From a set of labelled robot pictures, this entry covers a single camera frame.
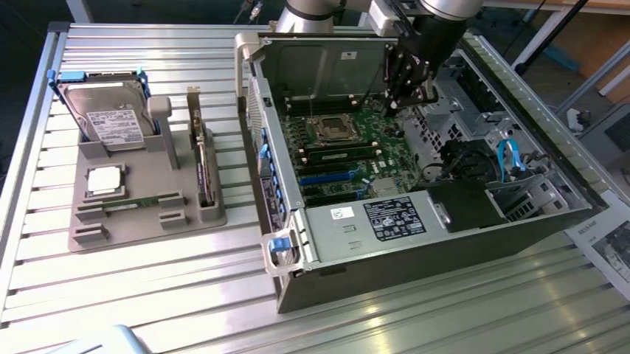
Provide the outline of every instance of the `cpu socket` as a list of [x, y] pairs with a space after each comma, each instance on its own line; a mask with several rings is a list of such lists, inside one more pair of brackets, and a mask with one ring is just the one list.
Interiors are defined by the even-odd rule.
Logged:
[[313, 117], [308, 119], [308, 123], [313, 127], [316, 140], [324, 145], [333, 142], [355, 142], [360, 139], [347, 114]]

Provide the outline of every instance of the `aluminum profile table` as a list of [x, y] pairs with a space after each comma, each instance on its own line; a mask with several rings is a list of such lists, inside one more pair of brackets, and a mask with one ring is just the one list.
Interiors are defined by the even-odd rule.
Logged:
[[[627, 353], [628, 303], [562, 235], [516, 256], [276, 314], [235, 106], [232, 38], [247, 30], [264, 28], [82, 24], [48, 34], [0, 200], [0, 353], [44, 353], [116, 324], [154, 353]], [[44, 72], [138, 66], [152, 94], [170, 96], [173, 129], [186, 120], [185, 87], [200, 86], [228, 224], [69, 254], [77, 127]]]

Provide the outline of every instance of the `barcode sticker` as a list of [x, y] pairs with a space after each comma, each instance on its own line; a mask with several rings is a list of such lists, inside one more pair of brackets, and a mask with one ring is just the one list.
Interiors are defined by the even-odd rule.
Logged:
[[352, 211], [351, 206], [345, 206], [344, 208], [331, 209], [332, 220], [339, 220], [344, 218], [352, 218], [355, 216], [355, 212]]
[[121, 111], [88, 112], [96, 134], [102, 144], [120, 145], [142, 142], [141, 129], [132, 109]]
[[341, 52], [341, 60], [356, 59], [356, 52]]

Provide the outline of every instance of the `power supply label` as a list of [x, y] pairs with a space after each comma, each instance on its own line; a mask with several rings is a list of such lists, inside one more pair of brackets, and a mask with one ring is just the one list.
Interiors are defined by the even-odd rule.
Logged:
[[88, 118], [104, 145], [142, 142], [141, 129], [137, 125], [133, 109], [88, 112]]
[[363, 207], [379, 241], [393, 240], [425, 232], [409, 197], [375, 201], [363, 204]]

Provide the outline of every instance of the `wall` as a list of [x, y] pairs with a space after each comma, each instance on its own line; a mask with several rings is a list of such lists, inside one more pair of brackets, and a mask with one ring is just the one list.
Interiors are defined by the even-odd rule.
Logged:
[[[540, 12], [532, 20], [534, 28], [540, 28], [551, 12]], [[567, 55], [580, 62], [579, 73], [590, 77], [610, 59], [612, 54], [630, 40], [630, 16], [604, 15], [598, 13], [579, 13], [552, 44], [564, 50]], [[615, 67], [608, 75], [595, 85], [600, 89], [616, 76], [623, 68], [630, 65], [630, 58]], [[608, 99], [615, 103], [619, 100], [630, 102], [630, 80], [608, 93]]]

